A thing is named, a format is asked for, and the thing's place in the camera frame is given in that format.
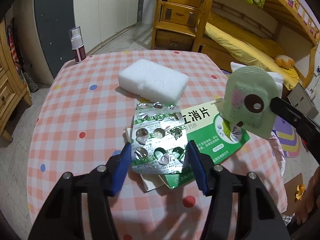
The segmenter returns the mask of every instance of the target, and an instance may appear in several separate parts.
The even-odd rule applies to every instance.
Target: pillow
[[[289,69],[294,66],[294,60],[286,55],[279,55],[275,57],[275,63],[279,67],[284,67],[285,69]]]

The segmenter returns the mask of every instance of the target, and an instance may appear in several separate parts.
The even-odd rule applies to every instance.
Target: plush toy eye
[[[261,97],[251,94],[244,98],[245,107],[252,113],[260,113],[263,111],[264,103]]]

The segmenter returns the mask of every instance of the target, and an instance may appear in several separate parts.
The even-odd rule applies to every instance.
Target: tile floor
[[[106,52],[150,49],[151,25],[139,24],[113,39],[94,54]],[[39,91],[32,94],[33,105],[21,101],[16,117],[9,121],[7,130],[12,134],[13,142],[8,143],[0,137],[0,209],[5,218],[22,239],[26,240],[31,230],[27,203],[27,161],[32,132],[41,106],[49,92],[49,86],[39,84]],[[312,155],[303,148],[297,158],[287,158],[284,182],[300,172],[307,184],[317,163]]]

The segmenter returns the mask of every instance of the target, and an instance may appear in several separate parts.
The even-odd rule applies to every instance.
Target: foam block
[[[177,104],[189,77],[171,68],[139,59],[119,73],[119,86],[151,102]]]

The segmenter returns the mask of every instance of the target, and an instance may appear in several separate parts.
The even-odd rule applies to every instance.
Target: pink checkered tablecloth
[[[65,63],[43,104],[32,137],[28,160],[27,192],[30,217],[35,221],[50,191],[65,171],[75,176],[105,164],[124,146],[124,127],[130,127],[137,96],[118,85],[118,73],[140,58],[188,75],[180,108],[224,96],[226,76],[205,54],[145,50],[114,52]],[[251,139],[222,165],[229,171],[258,173],[278,209],[287,204],[284,184],[269,142]],[[199,239],[210,197],[193,181],[170,190],[162,186],[145,193],[141,177],[129,171],[116,197],[109,198],[120,239]],[[90,239],[87,204],[83,201],[86,239]],[[236,199],[231,231],[236,225]]]

